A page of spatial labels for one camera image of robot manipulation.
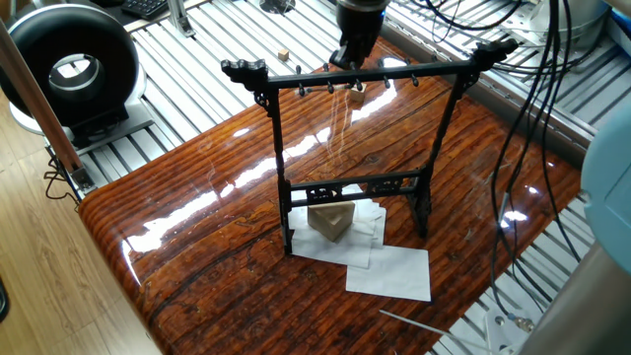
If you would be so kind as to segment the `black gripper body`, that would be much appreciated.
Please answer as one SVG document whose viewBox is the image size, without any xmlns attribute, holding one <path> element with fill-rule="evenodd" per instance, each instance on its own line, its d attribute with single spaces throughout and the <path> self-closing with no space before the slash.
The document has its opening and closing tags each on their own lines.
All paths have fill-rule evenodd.
<svg viewBox="0 0 631 355">
<path fill-rule="evenodd" d="M 336 21 L 340 44 L 357 50 L 371 50 L 386 14 L 386 0 L 337 0 Z"/>
</svg>

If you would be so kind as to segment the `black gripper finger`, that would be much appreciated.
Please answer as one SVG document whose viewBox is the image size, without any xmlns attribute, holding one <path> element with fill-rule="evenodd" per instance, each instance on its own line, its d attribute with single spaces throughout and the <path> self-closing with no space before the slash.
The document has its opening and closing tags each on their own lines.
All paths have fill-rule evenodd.
<svg viewBox="0 0 631 355">
<path fill-rule="evenodd" d="M 360 69 L 371 55 L 374 43 L 370 41 L 349 41 L 347 44 L 347 67 Z"/>
<path fill-rule="evenodd" d="M 331 53 L 328 59 L 328 63 L 338 68 L 341 68 L 343 70 L 349 70 L 350 58 L 348 56 L 347 50 L 348 50 L 348 47 L 346 44 L 340 45 L 337 49 L 335 49 Z"/>
</svg>

